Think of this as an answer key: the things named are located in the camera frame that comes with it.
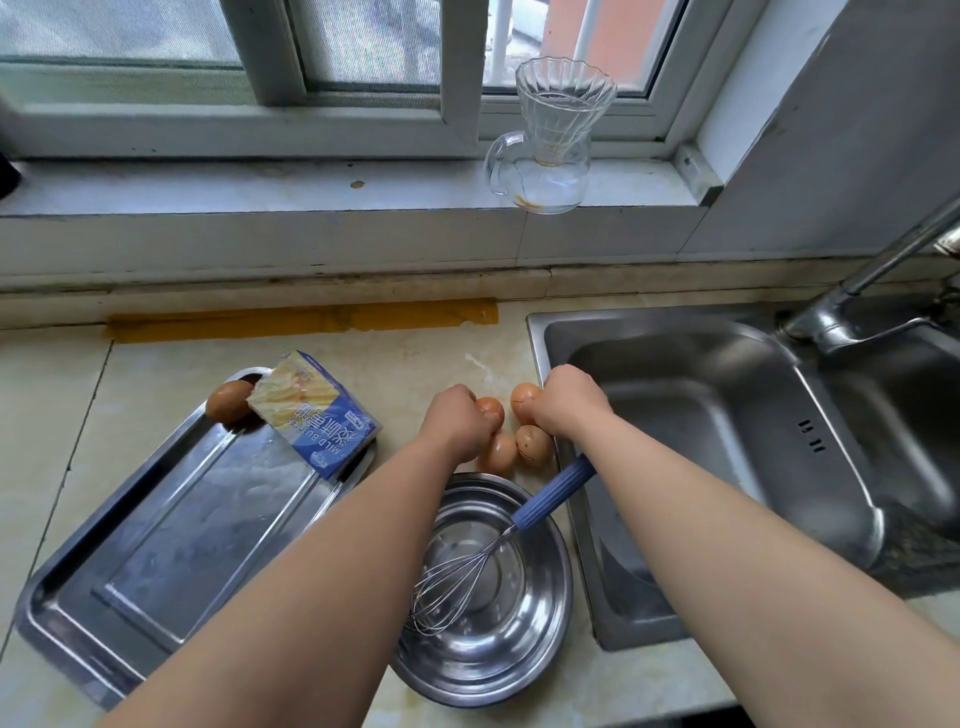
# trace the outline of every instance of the stainless steel bowl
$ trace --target stainless steel bowl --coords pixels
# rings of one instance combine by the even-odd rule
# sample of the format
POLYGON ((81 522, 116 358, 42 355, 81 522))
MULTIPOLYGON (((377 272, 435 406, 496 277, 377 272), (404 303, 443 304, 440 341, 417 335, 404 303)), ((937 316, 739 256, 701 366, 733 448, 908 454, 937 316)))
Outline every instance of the stainless steel bowl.
MULTIPOLYGON (((484 473, 447 483, 424 566, 479 551, 530 494, 484 473)), ((467 610, 433 637, 404 630, 391 667, 424 697, 476 708, 517 694, 546 669, 570 621, 573 583, 552 519, 514 536, 484 567, 467 610)))

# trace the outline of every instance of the stainless steel sink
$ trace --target stainless steel sink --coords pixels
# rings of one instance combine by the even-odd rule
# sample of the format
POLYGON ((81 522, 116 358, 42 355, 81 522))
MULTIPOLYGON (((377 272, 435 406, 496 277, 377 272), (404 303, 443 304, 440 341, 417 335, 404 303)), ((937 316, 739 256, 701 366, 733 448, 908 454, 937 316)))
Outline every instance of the stainless steel sink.
MULTIPOLYGON (((534 314, 528 325, 541 379, 563 363, 589 372, 620 416, 866 569, 884 535, 871 469, 816 362, 774 335, 781 307, 534 314)), ((576 452, 559 445, 565 465, 576 452)), ((599 476, 570 511, 601 646, 684 637, 599 476)))
POLYGON ((876 501, 960 540, 960 341, 913 328, 829 357, 823 370, 875 466, 876 501))

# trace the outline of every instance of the forearm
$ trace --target forearm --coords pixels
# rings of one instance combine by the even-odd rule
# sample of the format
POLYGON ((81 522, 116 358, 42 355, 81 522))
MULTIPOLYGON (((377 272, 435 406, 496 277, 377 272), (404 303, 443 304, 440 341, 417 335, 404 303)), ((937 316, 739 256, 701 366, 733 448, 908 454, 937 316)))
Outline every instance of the forearm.
POLYGON ((359 724, 402 627, 444 485, 418 437, 244 588, 104 726, 359 724))
POLYGON ((945 701, 960 684, 957 646, 894 595, 613 413, 591 414, 579 440, 671 605, 755 720, 956 720, 945 701))

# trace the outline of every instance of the stainless steel tray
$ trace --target stainless steel tray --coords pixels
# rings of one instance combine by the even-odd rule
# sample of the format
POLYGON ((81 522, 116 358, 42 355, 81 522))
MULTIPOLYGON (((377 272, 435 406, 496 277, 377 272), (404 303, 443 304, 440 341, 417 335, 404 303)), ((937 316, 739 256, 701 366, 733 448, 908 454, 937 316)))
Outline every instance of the stainless steel tray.
POLYGON ((327 482, 255 417, 227 428, 201 404, 31 577, 16 628, 109 710, 349 492, 375 454, 373 442, 327 482))

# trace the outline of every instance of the whisk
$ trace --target whisk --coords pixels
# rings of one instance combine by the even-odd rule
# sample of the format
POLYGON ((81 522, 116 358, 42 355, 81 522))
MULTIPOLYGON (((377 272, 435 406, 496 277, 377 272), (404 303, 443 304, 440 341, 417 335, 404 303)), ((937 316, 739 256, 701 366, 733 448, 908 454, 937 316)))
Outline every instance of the whisk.
POLYGON ((566 466, 513 515, 513 523, 482 550, 430 567, 414 586, 407 627, 425 637, 439 635, 467 610, 484 567, 514 535, 541 522, 596 474, 585 455, 566 466))

